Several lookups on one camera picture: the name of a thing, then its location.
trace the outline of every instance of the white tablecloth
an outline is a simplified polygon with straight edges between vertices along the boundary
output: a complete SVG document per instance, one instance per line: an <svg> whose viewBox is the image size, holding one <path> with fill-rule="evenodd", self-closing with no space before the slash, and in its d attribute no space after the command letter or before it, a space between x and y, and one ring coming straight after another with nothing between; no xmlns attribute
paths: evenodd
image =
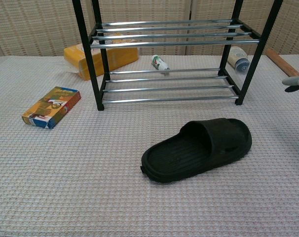
<svg viewBox="0 0 299 237"><path fill-rule="evenodd" d="M299 70L299 55L284 58ZM208 68L221 58L164 59L171 68ZM102 112L90 81L64 72L62 61L0 58L0 236L299 236L299 91L284 92L285 74L267 57L242 106L162 102L107 105ZM152 69L150 57L124 69ZM82 99L52 130L24 124L23 112L55 86L78 89ZM137 96L109 93L105 100ZM190 120L221 117L248 125L253 146L243 159L165 185L141 173L147 148Z"/></svg>

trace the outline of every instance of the small cardboard box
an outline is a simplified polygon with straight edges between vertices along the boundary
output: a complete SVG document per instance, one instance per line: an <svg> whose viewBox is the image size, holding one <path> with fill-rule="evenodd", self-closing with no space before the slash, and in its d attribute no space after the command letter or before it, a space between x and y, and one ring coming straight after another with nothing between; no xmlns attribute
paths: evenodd
<svg viewBox="0 0 299 237"><path fill-rule="evenodd" d="M53 128L80 100L78 90L56 86L23 115L22 120L43 128Z"/></svg>
<svg viewBox="0 0 299 237"><path fill-rule="evenodd" d="M132 40L112 40L112 43L125 43ZM96 75L104 73L100 49L91 50ZM120 68L139 59L137 48L111 48L107 49L109 70ZM64 59L79 70L79 76L84 80L89 80L90 75L86 62L82 44L73 45L64 49Z"/></svg>

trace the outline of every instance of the wicker panel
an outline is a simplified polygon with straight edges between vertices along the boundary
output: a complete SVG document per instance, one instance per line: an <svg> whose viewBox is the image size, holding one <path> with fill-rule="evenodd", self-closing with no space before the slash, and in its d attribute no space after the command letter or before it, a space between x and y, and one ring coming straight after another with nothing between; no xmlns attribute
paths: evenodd
<svg viewBox="0 0 299 237"><path fill-rule="evenodd" d="M90 30L86 4L81 2ZM63 55L65 47L80 42L71 1L0 1L0 47L5 55Z"/></svg>
<svg viewBox="0 0 299 237"><path fill-rule="evenodd" d="M285 0L267 46L280 54L299 54L299 0Z"/></svg>
<svg viewBox="0 0 299 237"><path fill-rule="evenodd" d="M103 22L188 20L191 0L99 0ZM187 31L133 32L133 34L182 33ZM183 41L186 38L141 39L138 41ZM185 46L140 48L141 55L184 55Z"/></svg>
<svg viewBox="0 0 299 237"><path fill-rule="evenodd" d="M192 20L196 19L230 19L235 0L193 0L192 5ZM262 32L265 21L268 17L269 10L271 8L272 1L261 0L245 0L243 3L243 8L240 14L240 19L253 27L258 32ZM199 33L219 33L227 32L227 30L199 30L192 31ZM225 38L200 38L200 41L204 40L222 40ZM237 37L236 39L250 39L249 37ZM242 47L248 54L253 54L256 49L256 45L239 45ZM223 52L223 45L206 45L206 46L190 46L187 47L187 54L196 54L196 55L221 55Z"/></svg>

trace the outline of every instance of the black slipper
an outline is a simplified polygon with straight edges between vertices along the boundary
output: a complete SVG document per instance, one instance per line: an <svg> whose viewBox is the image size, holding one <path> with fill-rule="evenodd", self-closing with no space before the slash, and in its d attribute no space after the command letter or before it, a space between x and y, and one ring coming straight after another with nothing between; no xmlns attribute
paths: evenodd
<svg viewBox="0 0 299 237"><path fill-rule="evenodd" d="M177 181L239 160L251 146L250 131L240 120L191 121L177 135L149 148L141 170L157 182Z"/></svg>

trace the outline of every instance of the wooden stick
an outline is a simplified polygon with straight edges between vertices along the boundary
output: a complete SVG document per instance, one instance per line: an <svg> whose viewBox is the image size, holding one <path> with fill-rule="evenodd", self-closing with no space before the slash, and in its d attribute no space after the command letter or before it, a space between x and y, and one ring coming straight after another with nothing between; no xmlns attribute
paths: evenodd
<svg viewBox="0 0 299 237"><path fill-rule="evenodd" d="M273 49L269 48L266 50L266 55L288 76L297 77L299 72L295 70L290 64L288 64L284 59L282 59L279 54Z"/></svg>

